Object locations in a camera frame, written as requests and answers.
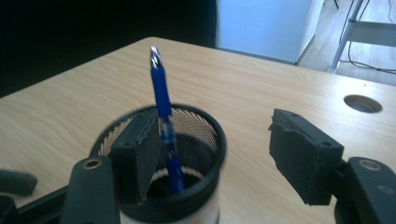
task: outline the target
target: pen holder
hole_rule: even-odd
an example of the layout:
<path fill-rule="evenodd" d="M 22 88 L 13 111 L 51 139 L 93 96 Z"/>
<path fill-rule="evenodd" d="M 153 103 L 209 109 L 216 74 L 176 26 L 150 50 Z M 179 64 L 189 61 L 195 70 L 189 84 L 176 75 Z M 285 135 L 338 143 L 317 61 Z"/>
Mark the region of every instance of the pen holder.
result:
<path fill-rule="evenodd" d="M 220 125 L 206 112 L 172 105 L 185 190 L 172 194 L 157 110 L 122 116 L 99 137 L 91 155 L 110 157 L 121 223 L 218 223 L 219 170 L 226 153 Z"/>

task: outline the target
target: white wall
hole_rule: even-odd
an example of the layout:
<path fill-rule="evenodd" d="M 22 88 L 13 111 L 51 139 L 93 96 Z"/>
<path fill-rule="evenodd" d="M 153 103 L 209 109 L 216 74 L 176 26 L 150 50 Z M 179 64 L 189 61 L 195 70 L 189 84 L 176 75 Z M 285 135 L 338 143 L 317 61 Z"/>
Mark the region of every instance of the white wall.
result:
<path fill-rule="evenodd" d="M 308 16 L 317 15 L 322 3 L 323 0 L 218 0 L 217 47 L 295 63 L 318 22 L 307 23 Z"/>

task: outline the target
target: pen grip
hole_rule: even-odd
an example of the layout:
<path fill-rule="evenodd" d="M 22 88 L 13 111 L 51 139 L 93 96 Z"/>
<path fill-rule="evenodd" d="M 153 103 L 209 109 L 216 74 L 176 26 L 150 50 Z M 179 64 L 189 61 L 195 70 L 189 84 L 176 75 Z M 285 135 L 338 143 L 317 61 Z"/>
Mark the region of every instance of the pen grip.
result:
<path fill-rule="evenodd" d="M 151 80 L 154 86 L 158 116 L 160 118 L 167 118 L 172 115 L 172 110 L 168 89 L 166 87 L 165 69 L 163 69 L 163 67 L 151 69 Z"/>

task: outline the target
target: blue pen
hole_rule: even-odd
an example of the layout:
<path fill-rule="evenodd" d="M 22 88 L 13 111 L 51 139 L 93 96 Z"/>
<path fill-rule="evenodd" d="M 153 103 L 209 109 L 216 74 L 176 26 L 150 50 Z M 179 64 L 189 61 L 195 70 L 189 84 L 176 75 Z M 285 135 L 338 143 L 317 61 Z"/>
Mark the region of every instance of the blue pen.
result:
<path fill-rule="evenodd" d="M 169 155 L 166 169 L 173 193 L 184 190 L 184 178 L 181 171 L 180 159 L 176 151 L 176 133 L 172 121 L 172 109 L 166 87 L 166 75 L 163 60 L 155 46 L 151 46 L 151 79 L 154 86 L 155 101 L 157 103 L 158 117 L 161 127 L 163 146 Z"/>

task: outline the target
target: wooden desk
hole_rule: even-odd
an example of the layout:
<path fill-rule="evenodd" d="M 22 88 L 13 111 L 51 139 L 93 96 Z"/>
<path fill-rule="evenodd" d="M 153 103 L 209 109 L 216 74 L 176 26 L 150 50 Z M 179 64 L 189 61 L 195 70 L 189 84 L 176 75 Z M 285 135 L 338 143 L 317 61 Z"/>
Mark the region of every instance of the wooden desk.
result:
<path fill-rule="evenodd" d="M 167 69 L 171 100 L 193 105 L 221 124 L 228 154 L 219 187 L 220 223 L 334 223 L 333 206 L 305 205 L 269 155 L 274 108 L 305 117 L 346 147 L 396 170 L 396 88 L 282 63 L 147 38 L 0 100 L 0 168 L 31 172 L 27 204 L 68 183 L 102 130 L 128 111 L 154 104 L 149 47 Z M 376 99 L 367 114 L 349 94 Z"/>

